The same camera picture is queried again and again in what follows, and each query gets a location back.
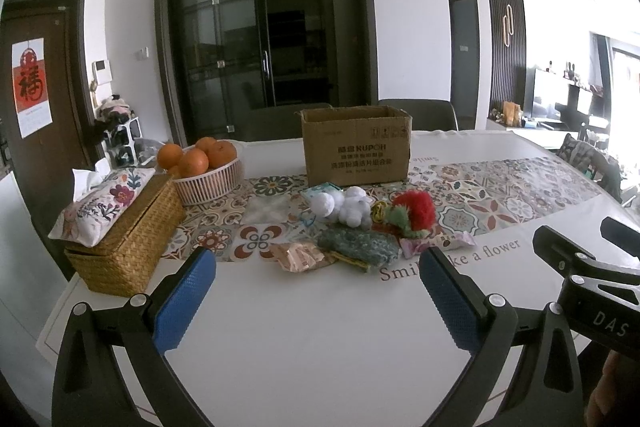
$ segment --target wicker lid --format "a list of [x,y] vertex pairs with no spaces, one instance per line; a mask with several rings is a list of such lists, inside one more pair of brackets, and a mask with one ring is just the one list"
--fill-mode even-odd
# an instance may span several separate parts
[[122,213],[100,243],[90,248],[80,243],[64,241],[66,248],[70,251],[89,253],[92,255],[110,255],[126,240],[131,230],[136,227],[140,219],[145,215],[149,206],[151,206],[169,183],[173,182],[171,176],[167,174],[156,174],[152,176],[145,185],[145,188],[142,189],[142,192],[140,192],[138,197],[131,203],[129,208]]

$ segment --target basket of oranges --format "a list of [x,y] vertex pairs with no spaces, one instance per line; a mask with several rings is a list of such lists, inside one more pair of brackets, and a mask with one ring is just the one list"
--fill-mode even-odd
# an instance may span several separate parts
[[244,178],[240,152],[239,143],[205,137],[186,149],[166,143],[157,160],[173,177],[180,200],[187,206],[216,200],[238,187]]

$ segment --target white plastic basket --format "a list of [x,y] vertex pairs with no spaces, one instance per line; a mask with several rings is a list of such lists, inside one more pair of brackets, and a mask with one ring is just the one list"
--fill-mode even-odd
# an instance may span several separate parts
[[179,180],[174,178],[174,185],[183,206],[217,200],[238,187],[244,179],[244,166],[241,160],[241,148],[236,143],[234,146],[238,152],[238,158],[224,167],[191,178]]

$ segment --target red fluffy ball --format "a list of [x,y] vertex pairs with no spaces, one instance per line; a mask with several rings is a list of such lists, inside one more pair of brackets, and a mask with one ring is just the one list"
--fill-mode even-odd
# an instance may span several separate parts
[[436,208],[431,196],[424,190],[408,190],[398,194],[392,205],[401,204],[409,211],[412,230],[429,230],[436,222]]

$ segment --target white plush toy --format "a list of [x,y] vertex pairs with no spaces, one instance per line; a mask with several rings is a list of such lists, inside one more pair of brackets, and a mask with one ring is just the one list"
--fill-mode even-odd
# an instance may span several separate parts
[[342,191],[329,189],[311,198],[311,211],[319,217],[327,217],[355,229],[371,228],[371,203],[373,199],[360,187],[349,187]]

